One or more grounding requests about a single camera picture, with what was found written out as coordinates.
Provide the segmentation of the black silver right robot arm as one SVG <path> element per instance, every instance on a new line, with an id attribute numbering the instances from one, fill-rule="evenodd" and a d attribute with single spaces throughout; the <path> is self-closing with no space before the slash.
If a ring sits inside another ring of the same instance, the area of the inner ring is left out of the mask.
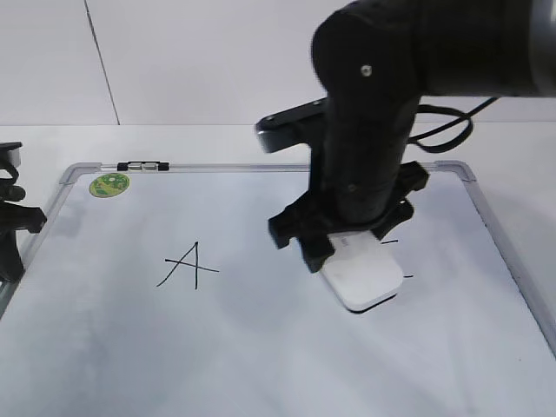
<path id="1" fill-rule="evenodd" d="M 263 117 L 256 131 L 274 153 L 310 147 L 308 190 L 268 223 L 278 248 L 292 240 L 308 269 L 334 255 L 331 237 L 382 238 L 414 212 L 408 194 L 427 171 L 403 162 L 424 96 L 552 97 L 552 1 L 355 1 L 311 42 L 326 95 Z"/>

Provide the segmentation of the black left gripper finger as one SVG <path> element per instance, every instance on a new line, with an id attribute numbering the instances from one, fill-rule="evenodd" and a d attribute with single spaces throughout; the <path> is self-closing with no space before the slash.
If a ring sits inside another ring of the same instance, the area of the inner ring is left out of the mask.
<path id="1" fill-rule="evenodd" d="M 1 235 L 1 281 L 19 281 L 24 273 L 15 234 Z"/>

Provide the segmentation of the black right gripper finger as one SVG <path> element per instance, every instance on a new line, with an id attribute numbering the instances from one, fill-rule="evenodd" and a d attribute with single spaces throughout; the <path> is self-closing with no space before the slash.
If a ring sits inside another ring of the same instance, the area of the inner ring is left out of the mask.
<path id="1" fill-rule="evenodd" d="M 319 272 L 325 261 L 334 255 L 335 249 L 328 235 L 302 235 L 299 238 L 303 261 L 311 273 Z"/>

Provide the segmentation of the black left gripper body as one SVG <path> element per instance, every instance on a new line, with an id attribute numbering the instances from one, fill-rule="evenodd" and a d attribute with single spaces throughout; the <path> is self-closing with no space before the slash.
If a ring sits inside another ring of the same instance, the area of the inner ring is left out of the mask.
<path id="1" fill-rule="evenodd" d="M 18 173 L 9 171 L 10 178 L 1 179 L 1 233 L 26 230 L 38 234 L 47 222 L 47 217 L 40 207 L 19 205 L 26 193 L 16 185 Z"/>

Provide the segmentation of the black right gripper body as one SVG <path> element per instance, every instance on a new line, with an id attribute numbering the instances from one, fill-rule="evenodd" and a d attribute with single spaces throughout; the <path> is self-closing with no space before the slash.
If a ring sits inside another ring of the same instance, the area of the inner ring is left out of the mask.
<path id="1" fill-rule="evenodd" d="M 268 222 L 278 248 L 302 235 L 371 231 L 381 238 L 411 218 L 406 197 L 427 183 L 417 162 L 401 161 L 413 112 L 373 119 L 326 109 L 326 119 L 324 141 L 310 148 L 308 190 Z"/>

